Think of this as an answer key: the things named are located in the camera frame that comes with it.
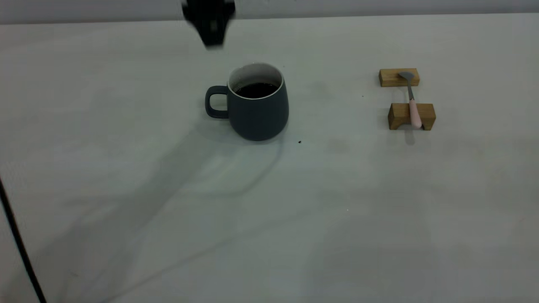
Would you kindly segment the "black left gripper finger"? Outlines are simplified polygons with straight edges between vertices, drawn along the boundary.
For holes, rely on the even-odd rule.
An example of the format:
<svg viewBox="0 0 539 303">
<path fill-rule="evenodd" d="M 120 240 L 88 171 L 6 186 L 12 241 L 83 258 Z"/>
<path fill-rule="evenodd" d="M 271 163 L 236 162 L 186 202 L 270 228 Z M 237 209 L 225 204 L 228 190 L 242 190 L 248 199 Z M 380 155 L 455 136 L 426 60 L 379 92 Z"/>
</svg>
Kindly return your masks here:
<svg viewBox="0 0 539 303">
<path fill-rule="evenodd" d="M 213 20 L 214 46 L 221 47 L 224 44 L 227 26 L 235 15 L 234 0 L 216 0 Z"/>
<path fill-rule="evenodd" d="M 206 47 L 213 46 L 213 19 L 211 0 L 185 0 L 181 5 L 184 18 L 194 26 Z"/>
</svg>

